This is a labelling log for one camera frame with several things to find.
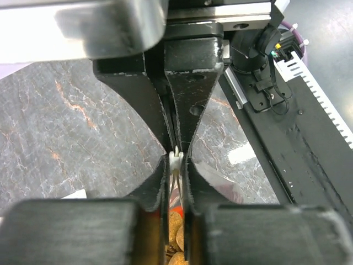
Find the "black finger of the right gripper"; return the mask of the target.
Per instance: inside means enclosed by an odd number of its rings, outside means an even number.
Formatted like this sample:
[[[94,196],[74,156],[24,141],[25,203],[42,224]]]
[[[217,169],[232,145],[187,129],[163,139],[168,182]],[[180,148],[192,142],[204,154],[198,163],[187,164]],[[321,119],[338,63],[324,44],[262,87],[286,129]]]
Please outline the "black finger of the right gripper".
[[[166,84],[145,53],[93,60],[95,77],[121,96],[142,118],[166,152],[174,150],[175,133]]]
[[[220,37],[169,40],[164,44],[164,73],[172,93],[176,144],[184,153],[190,152],[223,68]]]

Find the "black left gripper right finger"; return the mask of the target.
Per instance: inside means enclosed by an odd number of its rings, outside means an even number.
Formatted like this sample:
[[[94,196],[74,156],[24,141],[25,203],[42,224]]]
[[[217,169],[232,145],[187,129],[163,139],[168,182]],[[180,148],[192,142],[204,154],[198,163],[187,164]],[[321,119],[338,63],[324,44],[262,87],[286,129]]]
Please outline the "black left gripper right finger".
[[[239,225],[184,223],[190,264],[351,264],[352,236],[333,209],[279,205],[272,216]]]

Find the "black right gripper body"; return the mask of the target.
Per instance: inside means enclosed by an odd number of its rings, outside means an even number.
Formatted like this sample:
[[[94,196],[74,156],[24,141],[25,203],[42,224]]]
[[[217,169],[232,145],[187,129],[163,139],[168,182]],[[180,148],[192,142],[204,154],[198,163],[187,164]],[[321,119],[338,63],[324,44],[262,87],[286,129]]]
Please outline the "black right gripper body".
[[[143,16],[158,27],[216,22],[229,40],[234,66],[263,66],[280,40],[284,19],[278,1],[143,1]]]

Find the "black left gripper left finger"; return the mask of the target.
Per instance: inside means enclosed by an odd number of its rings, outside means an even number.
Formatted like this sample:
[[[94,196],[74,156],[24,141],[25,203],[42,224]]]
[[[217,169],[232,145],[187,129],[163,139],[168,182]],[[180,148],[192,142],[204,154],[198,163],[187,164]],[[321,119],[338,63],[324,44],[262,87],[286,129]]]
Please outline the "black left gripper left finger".
[[[2,264],[163,264],[169,159],[122,198],[31,199],[1,223]]]

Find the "brown longan bunch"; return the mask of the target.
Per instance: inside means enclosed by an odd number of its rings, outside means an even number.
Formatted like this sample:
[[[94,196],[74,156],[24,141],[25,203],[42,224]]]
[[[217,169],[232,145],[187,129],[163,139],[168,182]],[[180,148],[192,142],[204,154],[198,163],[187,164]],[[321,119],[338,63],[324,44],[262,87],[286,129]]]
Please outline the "brown longan bunch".
[[[177,211],[169,213],[169,241],[165,264],[188,264],[184,258],[184,220]]]

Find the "red yellow mango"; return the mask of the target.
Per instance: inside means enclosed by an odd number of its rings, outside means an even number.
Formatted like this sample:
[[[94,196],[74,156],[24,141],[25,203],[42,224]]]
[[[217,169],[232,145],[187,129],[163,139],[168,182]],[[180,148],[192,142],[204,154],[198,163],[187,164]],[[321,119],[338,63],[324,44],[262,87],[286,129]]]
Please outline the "red yellow mango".
[[[178,213],[182,219],[184,218],[184,211],[180,205],[170,208],[169,211],[174,212],[174,213]]]

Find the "clear dotted zip top bag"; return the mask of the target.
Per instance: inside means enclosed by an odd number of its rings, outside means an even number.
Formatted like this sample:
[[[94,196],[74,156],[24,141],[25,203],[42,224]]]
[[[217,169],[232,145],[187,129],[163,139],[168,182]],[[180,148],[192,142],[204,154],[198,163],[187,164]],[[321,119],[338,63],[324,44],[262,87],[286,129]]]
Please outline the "clear dotted zip top bag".
[[[186,226],[194,222],[226,226],[263,219],[276,214],[279,205],[236,204],[209,184],[188,155],[174,167],[174,155],[164,155],[154,172],[124,198],[62,199],[57,210],[69,215],[72,222],[90,226],[129,229],[151,222],[162,231],[169,218],[169,176],[174,171],[182,178],[183,219]]]

